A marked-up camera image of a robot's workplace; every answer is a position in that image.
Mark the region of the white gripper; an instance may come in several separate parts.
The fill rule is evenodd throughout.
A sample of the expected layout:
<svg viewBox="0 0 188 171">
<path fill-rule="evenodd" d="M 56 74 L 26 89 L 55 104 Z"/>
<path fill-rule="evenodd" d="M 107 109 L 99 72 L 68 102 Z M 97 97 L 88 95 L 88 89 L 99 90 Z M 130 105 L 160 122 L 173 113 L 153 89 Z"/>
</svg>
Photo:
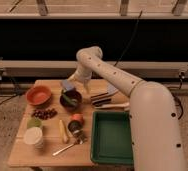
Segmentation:
<svg viewBox="0 0 188 171">
<path fill-rule="evenodd" d="M 69 78 L 69 81 L 72 82 L 79 82 L 83 85 L 84 89 L 86 90 L 87 93 L 90 93 L 90 88 L 88 86 L 88 83 L 90 81 L 89 77 L 84 77 L 81 74 L 78 74 L 77 72 L 73 73 Z"/>
</svg>

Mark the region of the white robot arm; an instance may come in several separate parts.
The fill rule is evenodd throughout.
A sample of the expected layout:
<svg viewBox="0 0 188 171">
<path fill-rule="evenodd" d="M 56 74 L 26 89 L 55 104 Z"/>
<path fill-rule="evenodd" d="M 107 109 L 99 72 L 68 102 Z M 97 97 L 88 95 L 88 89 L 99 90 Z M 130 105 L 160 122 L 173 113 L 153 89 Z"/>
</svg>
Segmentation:
<svg viewBox="0 0 188 171">
<path fill-rule="evenodd" d="M 186 171 L 174 97 L 157 82 L 145 81 L 102 60 L 100 47 L 76 53 L 72 80 L 87 85 L 97 73 L 129 98 L 135 171 Z"/>
</svg>

